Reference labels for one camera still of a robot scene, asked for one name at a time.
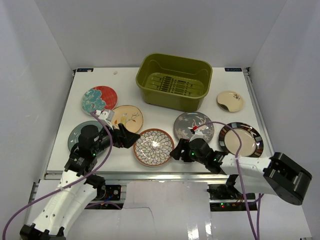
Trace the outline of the beige bird plate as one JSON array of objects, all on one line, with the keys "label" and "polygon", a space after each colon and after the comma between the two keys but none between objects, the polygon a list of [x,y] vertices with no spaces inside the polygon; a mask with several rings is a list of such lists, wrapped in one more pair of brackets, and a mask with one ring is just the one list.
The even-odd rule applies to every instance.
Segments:
[{"label": "beige bird plate", "polygon": [[130,132],[137,133],[143,126],[143,114],[136,106],[120,105],[113,112],[114,116],[111,123],[117,129],[119,128],[119,124],[123,124]]}]

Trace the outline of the white petal pattern plate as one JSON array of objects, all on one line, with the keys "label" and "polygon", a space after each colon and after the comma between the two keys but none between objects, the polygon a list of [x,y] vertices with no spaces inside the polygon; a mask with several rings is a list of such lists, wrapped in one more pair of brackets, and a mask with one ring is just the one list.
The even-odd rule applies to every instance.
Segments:
[{"label": "white petal pattern plate", "polygon": [[133,153],[144,166],[160,167],[171,159],[170,152],[174,148],[174,141],[167,132],[150,128],[140,133],[140,138],[133,145]]}]

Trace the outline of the grey deer plate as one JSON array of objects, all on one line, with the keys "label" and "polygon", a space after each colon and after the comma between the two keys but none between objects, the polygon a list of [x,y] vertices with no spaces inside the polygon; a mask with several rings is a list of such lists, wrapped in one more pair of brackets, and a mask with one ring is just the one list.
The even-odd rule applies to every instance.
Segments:
[{"label": "grey deer plate", "polygon": [[215,128],[213,124],[205,125],[210,122],[211,119],[201,112],[184,112],[177,117],[173,125],[174,136],[179,139],[189,140],[193,133],[191,130],[198,127],[198,130],[202,132],[204,140],[209,143],[215,134]]}]

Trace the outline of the teal plain plate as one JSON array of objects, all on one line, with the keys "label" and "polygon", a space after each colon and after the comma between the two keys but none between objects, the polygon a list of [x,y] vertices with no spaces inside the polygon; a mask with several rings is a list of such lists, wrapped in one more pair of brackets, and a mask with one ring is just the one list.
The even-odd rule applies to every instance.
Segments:
[{"label": "teal plain plate", "polygon": [[81,134],[81,129],[88,125],[96,126],[98,128],[98,131],[100,131],[103,128],[103,126],[98,121],[95,121],[95,120],[89,120],[89,121],[85,121],[78,124],[69,134],[69,137],[67,140],[67,147],[69,151],[71,151],[72,147],[79,142],[78,139],[79,139],[79,135]]}]

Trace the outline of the red and teal floral plate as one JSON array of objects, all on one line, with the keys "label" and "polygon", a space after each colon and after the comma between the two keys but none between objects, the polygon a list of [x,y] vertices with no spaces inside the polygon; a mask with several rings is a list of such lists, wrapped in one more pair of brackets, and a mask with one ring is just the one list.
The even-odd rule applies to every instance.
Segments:
[{"label": "red and teal floral plate", "polygon": [[118,102],[118,95],[109,86],[95,86],[87,90],[81,98],[81,109],[88,115],[96,110],[113,110]]}]

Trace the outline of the dark rim cream plate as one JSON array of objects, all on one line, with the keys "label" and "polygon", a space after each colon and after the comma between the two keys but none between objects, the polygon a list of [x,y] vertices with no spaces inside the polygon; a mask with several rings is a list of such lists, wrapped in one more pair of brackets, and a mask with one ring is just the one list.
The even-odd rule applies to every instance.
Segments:
[{"label": "dark rim cream plate", "polygon": [[[242,122],[229,123],[234,131],[239,135],[241,140],[241,149],[239,156],[259,158],[264,150],[264,143],[261,135],[252,126]],[[229,128],[224,126],[218,135],[218,143],[223,152],[236,154],[240,142],[236,134]]]}]

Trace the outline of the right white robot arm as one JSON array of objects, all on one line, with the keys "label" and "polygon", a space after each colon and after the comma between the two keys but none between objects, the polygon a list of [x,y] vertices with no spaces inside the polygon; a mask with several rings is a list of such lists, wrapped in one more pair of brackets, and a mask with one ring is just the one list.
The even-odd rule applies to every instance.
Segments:
[{"label": "right white robot arm", "polygon": [[228,175],[226,195],[236,200],[246,193],[275,195],[285,202],[302,205],[312,175],[281,152],[271,157],[236,157],[217,151],[201,138],[181,139],[170,152],[175,160],[198,162],[212,174]]}]

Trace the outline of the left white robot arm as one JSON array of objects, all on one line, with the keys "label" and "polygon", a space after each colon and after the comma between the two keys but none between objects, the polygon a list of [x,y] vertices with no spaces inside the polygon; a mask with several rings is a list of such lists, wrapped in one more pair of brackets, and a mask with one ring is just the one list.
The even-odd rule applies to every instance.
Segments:
[{"label": "left white robot arm", "polygon": [[85,207],[94,199],[105,196],[105,179],[95,175],[93,169],[97,155],[111,147],[130,148],[140,135],[104,125],[82,127],[78,142],[72,147],[69,159],[55,193],[39,216],[20,230],[23,240],[65,240],[67,234]]}]

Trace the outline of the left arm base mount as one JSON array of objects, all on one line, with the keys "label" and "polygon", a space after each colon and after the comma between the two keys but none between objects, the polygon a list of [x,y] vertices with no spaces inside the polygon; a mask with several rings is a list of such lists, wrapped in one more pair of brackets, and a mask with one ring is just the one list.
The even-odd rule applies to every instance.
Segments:
[{"label": "left arm base mount", "polygon": [[97,189],[95,201],[119,201],[121,199],[121,185],[103,185]]}]

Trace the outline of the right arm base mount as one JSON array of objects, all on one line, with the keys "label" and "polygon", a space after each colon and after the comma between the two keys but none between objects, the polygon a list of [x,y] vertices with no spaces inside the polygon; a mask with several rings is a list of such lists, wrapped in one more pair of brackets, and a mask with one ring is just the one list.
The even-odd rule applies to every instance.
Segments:
[{"label": "right arm base mount", "polygon": [[243,194],[225,184],[209,184],[209,205],[211,212],[246,211]]}]

